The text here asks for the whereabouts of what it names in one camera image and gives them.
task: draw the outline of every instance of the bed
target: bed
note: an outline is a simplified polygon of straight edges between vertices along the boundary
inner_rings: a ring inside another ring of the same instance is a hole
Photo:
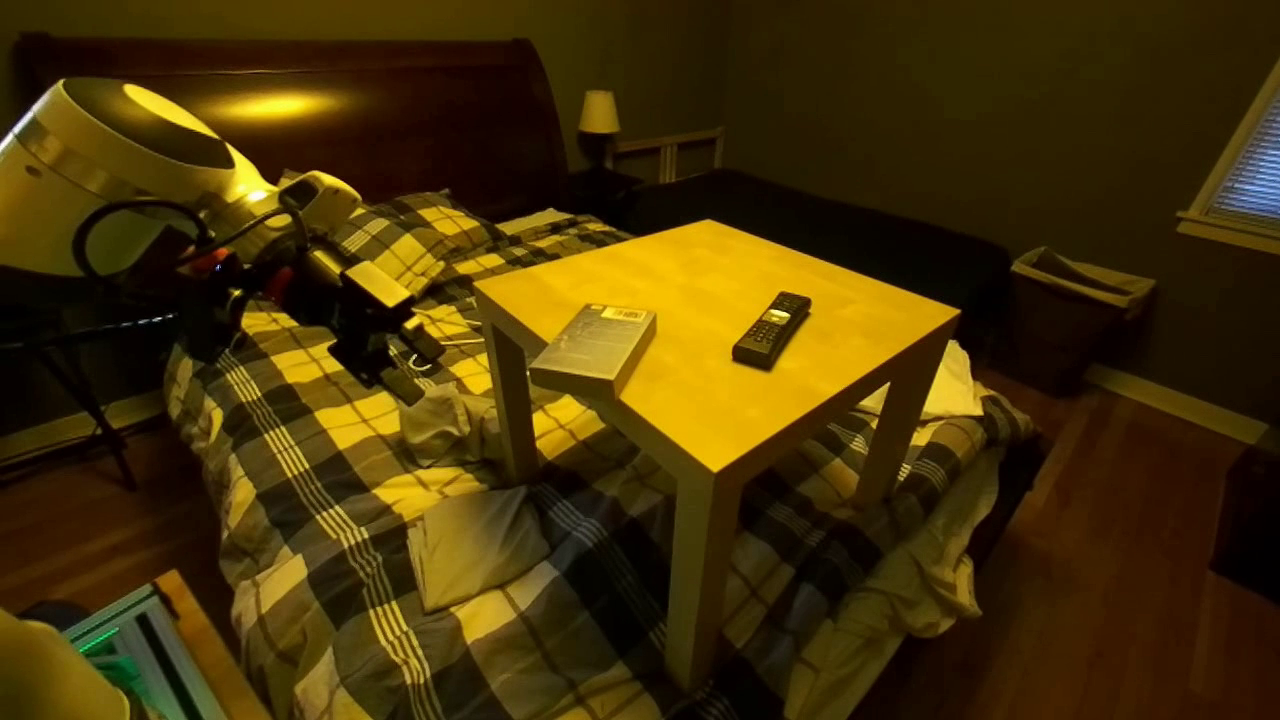
[[[407,285],[443,341],[453,431],[329,357],[329,328],[254,302],[237,348],[173,351],[169,415],[204,465],[241,667],[277,716],[847,716],[903,635],[979,617],[973,558],[1029,489],[1038,429],[997,390],[934,415],[902,483],[851,508],[876,411],[847,406],[745,496],[723,662],[676,687],[662,661],[666,470],[584,403],[538,390],[543,470],[497,465],[473,285],[630,236],[555,202],[559,120],[530,38],[67,38],[23,36],[22,84],[141,80],[268,176],[329,168],[360,209],[336,236]],[[308,113],[243,113],[250,100]]]

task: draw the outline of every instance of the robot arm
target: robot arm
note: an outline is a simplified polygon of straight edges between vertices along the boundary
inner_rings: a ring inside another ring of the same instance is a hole
[[[331,245],[358,209],[360,192],[326,171],[268,184],[199,114],[125,80],[54,84],[0,143],[0,265],[103,279],[165,254],[160,271],[199,295],[193,357],[212,361],[243,298],[268,292],[297,320],[329,325],[352,377],[418,398],[388,335],[428,365],[443,348],[393,274]]]

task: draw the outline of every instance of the small trash bin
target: small trash bin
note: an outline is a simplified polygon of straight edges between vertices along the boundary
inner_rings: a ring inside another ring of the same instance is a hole
[[[1158,279],[1031,249],[1014,265],[1003,369],[1043,390],[1074,390],[1094,357],[1143,314]]]

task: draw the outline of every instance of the wooden headboard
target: wooden headboard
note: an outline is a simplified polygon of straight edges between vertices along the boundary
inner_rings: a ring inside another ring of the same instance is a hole
[[[23,100],[61,77],[138,80],[268,181],[326,168],[363,200],[453,188],[486,216],[543,209],[563,188],[555,100],[530,38],[17,38]]]

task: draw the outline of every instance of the baseboard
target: baseboard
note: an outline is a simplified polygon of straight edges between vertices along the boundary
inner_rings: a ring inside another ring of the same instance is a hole
[[[1232,435],[1241,444],[1273,444],[1276,439],[1273,422],[1264,422],[1255,415],[1210,403],[1201,396],[1176,390],[1168,385],[1154,385],[1143,377],[1133,377],[1133,372],[1121,372],[1121,369],[1107,369],[1107,365],[1094,365],[1087,369],[1087,385],[1107,387],[1115,396],[1130,396],[1136,403],[1159,406],[1168,415],[1179,415],[1179,421],[1190,421],[1198,429]]]
[[[120,396],[103,403],[113,429],[133,429],[165,411],[160,390]],[[22,431],[0,435],[0,465],[22,465],[46,452],[73,448],[96,431],[87,411],[58,415],[49,422],[31,422]]]

